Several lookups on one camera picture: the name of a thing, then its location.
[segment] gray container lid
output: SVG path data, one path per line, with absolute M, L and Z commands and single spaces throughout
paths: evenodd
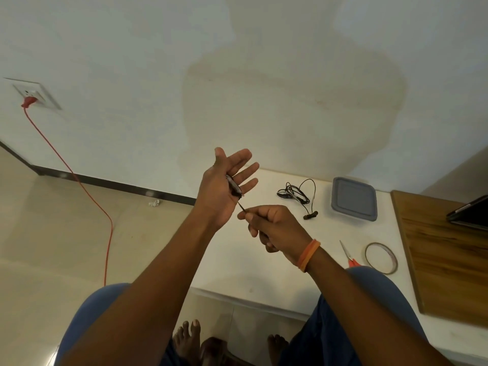
M 353 179 L 334 178 L 331 206 L 335 211 L 363 220 L 376 221 L 378 218 L 375 189 Z

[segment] wall socket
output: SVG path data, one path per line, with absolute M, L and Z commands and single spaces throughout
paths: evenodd
M 33 96 L 36 98 L 38 101 L 36 101 L 33 105 L 50 109 L 61 109 L 49 92 L 40 83 L 10 78 L 6 78 L 6 80 L 19 94 L 21 94 L 23 98 L 28 96 Z

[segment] scissor blade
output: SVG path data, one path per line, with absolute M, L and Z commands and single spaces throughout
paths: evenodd
M 348 250 L 345 248 L 344 244 L 342 244 L 342 241 L 339 240 L 339 242 L 341 243 L 342 249 L 344 250 L 346 257 L 352 260 L 351 255 L 349 254 Z

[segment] left hand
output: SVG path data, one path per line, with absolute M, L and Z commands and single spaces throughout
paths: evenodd
M 259 163 L 256 162 L 239 172 L 251 157 L 252 154 L 248 149 L 242 149 L 227 157 L 222 148 L 215 148 L 215 164 L 204 172 L 194 210 L 208 217 L 216 230 L 230 219 L 239 200 L 231 194 L 225 175 L 231 176 L 235 183 L 240 185 L 243 195 L 258 183 L 258 179 L 253 178 L 241 186 L 241 183 L 259 168 Z

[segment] blue pants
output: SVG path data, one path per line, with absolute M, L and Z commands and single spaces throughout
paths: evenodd
M 347 271 L 364 290 L 426 339 L 412 307 L 390 279 L 366 266 L 353 267 Z M 55 365 L 59 364 L 66 351 L 129 285 L 128 283 L 109 285 L 88 297 L 75 314 L 61 340 Z M 281 355 L 280 366 L 295 364 L 327 366 L 361 364 L 339 321 L 322 296 L 303 329 L 295 335 L 290 346 Z M 187 366 L 188 363 L 176 354 L 173 342 L 170 341 L 161 366 L 180 365 Z

